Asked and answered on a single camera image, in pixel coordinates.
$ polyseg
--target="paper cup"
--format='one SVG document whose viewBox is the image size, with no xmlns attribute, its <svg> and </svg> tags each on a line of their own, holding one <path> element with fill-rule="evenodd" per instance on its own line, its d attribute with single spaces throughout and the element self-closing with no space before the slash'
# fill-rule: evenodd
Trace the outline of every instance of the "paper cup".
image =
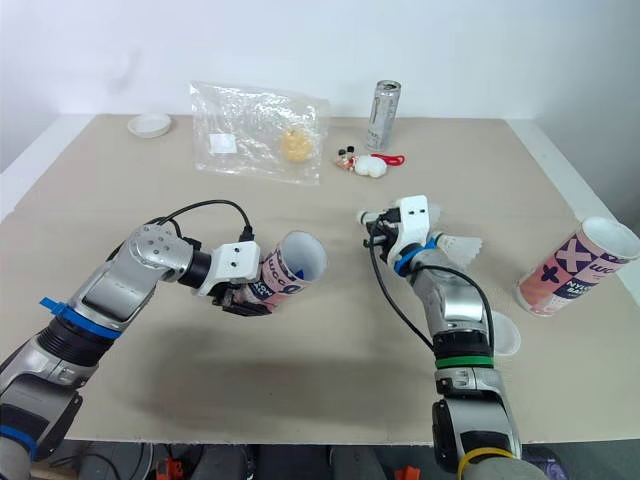
<svg viewBox="0 0 640 480">
<path fill-rule="evenodd" d="M 550 316 L 640 257 L 640 239 L 624 225 L 590 217 L 560 248 L 522 277 L 516 298 L 536 315 Z"/>
<path fill-rule="evenodd" d="M 327 253 L 313 235 L 294 231 L 262 262 L 260 280 L 244 285 L 233 300 L 264 305 L 269 312 L 318 280 L 327 268 Z"/>
<path fill-rule="evenodd" d="M 494 352 L 496 355 L 514 355 L 520 350 L 520 330 L 506 315 L 491 310 L 493 318 Z"/>
</svg>

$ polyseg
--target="blue tape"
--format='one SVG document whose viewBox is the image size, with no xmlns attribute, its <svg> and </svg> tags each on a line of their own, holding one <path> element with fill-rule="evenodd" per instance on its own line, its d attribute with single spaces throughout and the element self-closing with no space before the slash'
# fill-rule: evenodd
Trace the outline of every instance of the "blue tape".
<svg viewBox="0 0 640 480">
<path fill-rule="evenodd" d="M 84 328 L 88 332 L 91 332 L 95 335 L 99 335 L 104 338 L 108 338 L 110 340 L 114 340 L 122 335 L 122 332 L 118 332 L 117 330 L 111 330 L 110 328 L 103 327 L 102 325 L 98 325 L 97 323 L 93 323 L 88 318 L 83 317 L 78 312 L 73 310 L 69 305 L 63 302 L 56 302 L 55 300 L 50 299 L 49 297 L 44 297 L 40 300 L 40 305 L 45 308 L 48 308 L 51 313 L 58 317 L 62 317 L 65 320 L 77 325 L 80 328 Z"/>
<path fill-rule="evenodd" d="M 5 427 L 0 425 L 0 435 L 3 437 L 13 438 L 14 440 L 18 440 L 24 443 L 29 449 L 29 455 L 31 456 L 31 460 L 33 460 L 36 456 L 36 441 L 31 438 L 31 435 L 27 435 L 26 433 L 16 430 L 12 427 Z"/>
<path fill-rule="evenodd" d="M 431 238 L 424 247 L 416 248 L 415 250 L 412 250 L 411 252 L 407 253 L 404 257 L 402 257 L 400 260 L 398 260 L 393 266 L 393 269 L 398 275 L 400 275 L 400 269 L 404 267 L 407 263 L 409 263 L 413 257 L 415 257 L 420 252 L 423 252 L 424 250 L 433 250 L 435 248 L 436 248 L 436 241 L 435 239 Z"/>
</svg>

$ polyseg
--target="silver can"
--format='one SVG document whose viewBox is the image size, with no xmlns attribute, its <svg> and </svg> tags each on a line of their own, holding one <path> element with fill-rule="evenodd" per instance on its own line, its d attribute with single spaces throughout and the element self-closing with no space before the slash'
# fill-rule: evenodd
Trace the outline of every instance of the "silver can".
<svg viewBox="0 0 640 480">
<path fill-rule="evenodd" d="M 393 80 L 380 80 L 376 85 L 367 131 L 367 148 L 384 151 L 389 143 L 402 86 Z"/>
</svg>

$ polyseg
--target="plastic bag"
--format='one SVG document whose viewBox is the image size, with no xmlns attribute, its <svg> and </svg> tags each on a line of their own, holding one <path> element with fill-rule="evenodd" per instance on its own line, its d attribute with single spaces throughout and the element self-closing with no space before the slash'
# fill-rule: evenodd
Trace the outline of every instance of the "plastic bag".
<svg viewBox="0 0 640 480">
<path fill-rule="evenodd" d="M 195 81 L 190 94 L 198 170 L 319 183 L 327 100 Z"/>
</svg>

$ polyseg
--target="red string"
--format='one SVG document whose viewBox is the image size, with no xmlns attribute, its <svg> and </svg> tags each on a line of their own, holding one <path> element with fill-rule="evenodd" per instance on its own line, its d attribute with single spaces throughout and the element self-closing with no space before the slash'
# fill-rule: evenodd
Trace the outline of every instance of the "red string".
<svg viewBox="0 0 640 480">
<path fill-rule="evenodd" d="M 378 157 L 384 160 L 384 163 L 391 167 L 399 167 L 405 161 L 404 155 L 383 155 L 381 153 L 372 153 L 372 157 Z"/>
</svg>

